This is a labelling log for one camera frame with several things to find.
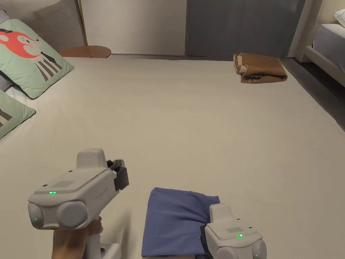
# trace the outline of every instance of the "folded brown fabric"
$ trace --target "folded brown fabric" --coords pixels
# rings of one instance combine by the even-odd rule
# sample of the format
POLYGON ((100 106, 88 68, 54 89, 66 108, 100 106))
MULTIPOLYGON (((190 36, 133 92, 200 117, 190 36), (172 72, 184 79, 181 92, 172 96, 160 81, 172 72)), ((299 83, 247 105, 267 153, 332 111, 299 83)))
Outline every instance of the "folded brown fabric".
POLYGON ((235 54, 234 68, 241 74, 241 83, 274 83, 287 79, 281 61, 274 57, 249 53, 235 54))

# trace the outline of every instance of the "throw pillow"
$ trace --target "throw pillow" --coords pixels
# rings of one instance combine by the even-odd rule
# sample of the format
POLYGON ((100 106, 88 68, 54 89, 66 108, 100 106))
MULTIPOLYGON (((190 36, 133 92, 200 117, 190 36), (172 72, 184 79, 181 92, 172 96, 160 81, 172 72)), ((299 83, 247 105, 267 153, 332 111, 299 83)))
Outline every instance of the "throw pillow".
POLYGON ((0 24, 0 75, 36 99, 74 67, 19 20, 0 24))
POLYGON ((334 14, 334 17, 337 19, 337 21, 345 27, 345 9, 338 11, 334 14))
POLYGON ((0 139, 36 111, 0 91, 0 139))
MULTIPOLYGON (((8 13, 6 13, 5 10, 0 9, 0 23, 9 20, 10 17, 8 16, 8 13)), ((5 78, 0 76, 0 90, 5 91, 6 88, 8 88, 11 85, 10 82, 8 82, 5 78)))

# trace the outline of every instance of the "human hand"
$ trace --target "human hand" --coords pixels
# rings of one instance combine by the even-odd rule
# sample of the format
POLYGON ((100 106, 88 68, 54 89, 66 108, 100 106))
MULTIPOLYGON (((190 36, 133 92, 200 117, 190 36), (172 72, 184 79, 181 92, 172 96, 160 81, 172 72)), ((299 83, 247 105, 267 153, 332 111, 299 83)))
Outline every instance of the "human hand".
POLYGON ((52 259, 82 259, 89 236, 103 231, 102 217, 78 230, 54 230, 52 259))

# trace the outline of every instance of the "folded blue fabric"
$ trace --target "folded blue fabric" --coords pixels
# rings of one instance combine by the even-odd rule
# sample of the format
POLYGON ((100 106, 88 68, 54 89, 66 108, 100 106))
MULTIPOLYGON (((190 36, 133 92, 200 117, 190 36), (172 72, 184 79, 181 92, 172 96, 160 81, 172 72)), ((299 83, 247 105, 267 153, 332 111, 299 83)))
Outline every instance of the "folded blue fabric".
POLYGON ((141 256, 204 255, 200 227, 219 197, 154 188, 147 205, 141 256))

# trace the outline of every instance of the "door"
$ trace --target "door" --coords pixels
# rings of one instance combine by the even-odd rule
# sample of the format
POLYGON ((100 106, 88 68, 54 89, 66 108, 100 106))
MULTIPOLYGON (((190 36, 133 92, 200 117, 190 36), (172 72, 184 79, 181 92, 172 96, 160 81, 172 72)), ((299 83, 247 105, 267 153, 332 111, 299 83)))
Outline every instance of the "door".
POLYGON ((305 0, 189 0, 186 55, 288 54, 305 0))

